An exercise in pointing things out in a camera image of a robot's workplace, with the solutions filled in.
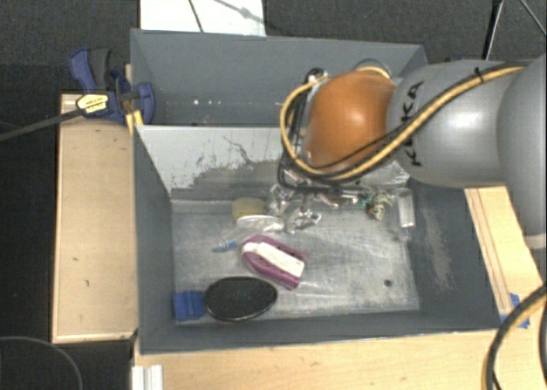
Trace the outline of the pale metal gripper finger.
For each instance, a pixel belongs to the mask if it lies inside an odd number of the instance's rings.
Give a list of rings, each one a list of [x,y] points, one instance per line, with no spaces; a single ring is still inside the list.
[[[285,231],[296,233],[306,228],[316,226],[321,221],[321,214],[311,209],[294,210],[285,221]]]
[[[268,213],[273,216],[282,216],[290,206],[295,192],[284,186],[273,186],[268,199]]]

